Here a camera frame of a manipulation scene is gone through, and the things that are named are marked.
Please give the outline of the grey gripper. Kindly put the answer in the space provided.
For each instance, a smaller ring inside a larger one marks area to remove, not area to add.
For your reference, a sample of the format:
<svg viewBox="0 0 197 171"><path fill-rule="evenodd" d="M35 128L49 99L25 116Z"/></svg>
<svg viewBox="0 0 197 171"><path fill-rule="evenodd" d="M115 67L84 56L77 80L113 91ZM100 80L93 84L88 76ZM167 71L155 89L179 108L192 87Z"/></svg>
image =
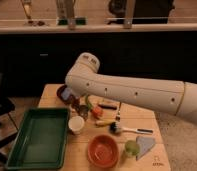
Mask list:
<svg viewBox="0 0 197 171"><path fill-rule="evenodd" d="M63 102L67 105L70 105L72 108L78 108L80 105L79 99L76 97L72 89L66 87L61 93Z"/></svg>

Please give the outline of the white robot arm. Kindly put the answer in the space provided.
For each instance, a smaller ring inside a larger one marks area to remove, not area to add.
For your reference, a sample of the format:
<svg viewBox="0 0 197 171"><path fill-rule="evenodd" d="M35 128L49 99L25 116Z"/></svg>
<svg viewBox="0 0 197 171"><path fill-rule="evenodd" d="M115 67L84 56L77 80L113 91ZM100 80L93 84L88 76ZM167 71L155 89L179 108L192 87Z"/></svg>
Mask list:
<svg viewBox="0 0 197 171"><path fill-rule="evenodd" d="M197 125L197 84L98 74L99 59L81 53L65 77L65 84L80 97L92 94L172 114Z"/></svg>

